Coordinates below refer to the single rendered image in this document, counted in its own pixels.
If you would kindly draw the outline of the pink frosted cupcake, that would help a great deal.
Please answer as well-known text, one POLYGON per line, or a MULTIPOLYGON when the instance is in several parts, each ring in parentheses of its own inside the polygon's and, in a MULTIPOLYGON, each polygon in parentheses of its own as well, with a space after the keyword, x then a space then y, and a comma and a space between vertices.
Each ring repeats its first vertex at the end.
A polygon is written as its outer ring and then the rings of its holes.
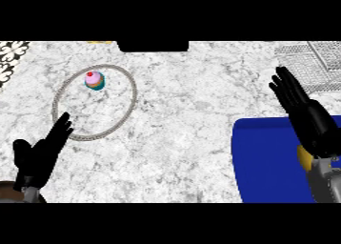
POLYGON ((105 87, 105 76, 99 71, 89 71, 86 73, 85 86, 95 91, 105 87))

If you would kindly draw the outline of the brown round bowl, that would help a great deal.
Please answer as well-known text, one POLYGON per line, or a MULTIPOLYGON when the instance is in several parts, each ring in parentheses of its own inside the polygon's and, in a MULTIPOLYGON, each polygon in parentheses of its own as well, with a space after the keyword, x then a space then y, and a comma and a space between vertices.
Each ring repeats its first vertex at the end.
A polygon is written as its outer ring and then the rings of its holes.
POLYGON ((24 193, 14 190, 14 184, 14 181, 0 181, 0 199, 21 201, 24 199, 24 193))

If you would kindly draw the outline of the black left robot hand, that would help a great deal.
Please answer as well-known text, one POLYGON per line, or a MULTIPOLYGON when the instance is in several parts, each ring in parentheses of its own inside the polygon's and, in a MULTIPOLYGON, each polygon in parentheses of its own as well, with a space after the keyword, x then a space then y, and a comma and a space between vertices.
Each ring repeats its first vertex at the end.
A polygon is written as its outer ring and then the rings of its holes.
POLYGON ((24 139, 14 141, 16 166, 18 168, 16 191, 20 192, 29 187, 41 189, 46 185, 58 154, 61 154, 74 131, 72 125, 70 114, 66 112, 58 118, 46 137, 35 145, 30 145, 24 139))

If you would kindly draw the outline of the yellow lemon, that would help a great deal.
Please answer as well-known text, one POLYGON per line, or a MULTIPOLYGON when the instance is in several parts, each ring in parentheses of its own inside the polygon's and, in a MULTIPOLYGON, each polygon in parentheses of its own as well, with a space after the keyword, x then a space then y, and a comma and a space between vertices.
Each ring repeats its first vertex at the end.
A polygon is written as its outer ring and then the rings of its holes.
POLYGON ((307 172, 310 172, 315 156, 309 153, 309 151, 306 151, 306 149, 301 145, 297 146, 297 158, 298 158, 303 169, 307 172))

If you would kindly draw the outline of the blue tray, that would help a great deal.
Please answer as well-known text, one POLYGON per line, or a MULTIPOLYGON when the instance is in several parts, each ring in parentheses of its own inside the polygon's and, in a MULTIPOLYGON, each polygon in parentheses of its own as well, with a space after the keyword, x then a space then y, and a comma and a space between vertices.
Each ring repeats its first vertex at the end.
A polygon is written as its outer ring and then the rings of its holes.
MULTIPOLYGON (((334 117, 341 127, 341 115, 334 117)), ((247 203, 315 203, 300 145, 287 117, 242 118, 232 128, 232 163, 241 199, 247 203)), ((341 168, 341 156, 329 157, 341 168)))

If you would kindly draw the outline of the black appliance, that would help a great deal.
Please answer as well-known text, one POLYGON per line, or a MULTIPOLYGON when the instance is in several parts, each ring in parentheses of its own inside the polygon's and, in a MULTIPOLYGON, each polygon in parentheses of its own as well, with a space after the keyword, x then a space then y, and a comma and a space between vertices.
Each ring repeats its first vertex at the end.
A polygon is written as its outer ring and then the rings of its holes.
POLYGON ((189 50, 188 41, 119 41, 123 52, 183 52, 189 50))

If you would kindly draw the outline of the black and white patterned tile panel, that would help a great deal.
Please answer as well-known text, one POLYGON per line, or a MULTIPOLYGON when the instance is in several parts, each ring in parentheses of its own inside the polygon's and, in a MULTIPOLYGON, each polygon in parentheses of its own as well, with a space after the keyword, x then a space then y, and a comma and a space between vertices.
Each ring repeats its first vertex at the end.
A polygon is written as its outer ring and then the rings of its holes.
POLYGON ((0 92, 16 73, 21 56, 30 48, 29 41, 0 41, 0 92))

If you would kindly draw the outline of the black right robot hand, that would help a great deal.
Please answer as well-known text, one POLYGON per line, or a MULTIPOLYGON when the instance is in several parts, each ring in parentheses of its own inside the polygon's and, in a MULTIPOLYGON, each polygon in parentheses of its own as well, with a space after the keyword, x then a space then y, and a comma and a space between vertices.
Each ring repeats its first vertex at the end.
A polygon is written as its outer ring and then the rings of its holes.
POLYGON ((321 158, 341 156, 341 127, 325 106, 310 98, 287 67, 276 68, 269 87, 290 115, 294 132, 306 151, 321 158))

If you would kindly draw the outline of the marble plate with grey rim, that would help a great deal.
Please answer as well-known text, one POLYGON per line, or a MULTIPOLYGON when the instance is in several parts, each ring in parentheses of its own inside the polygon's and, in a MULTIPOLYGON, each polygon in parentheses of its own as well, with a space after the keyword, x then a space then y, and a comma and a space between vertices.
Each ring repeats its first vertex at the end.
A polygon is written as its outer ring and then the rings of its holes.
POLYGON ((51 116, 57 122, 66 109, 74 116, 76 141, 94 141, 111 135, 126 123, 138 104, 138 83, 130 72, 113 64, 99 64, 77 71, 55 92, 51 116), (105 87, 95 91, 85 86, 89 71, 105 76, 105 87))

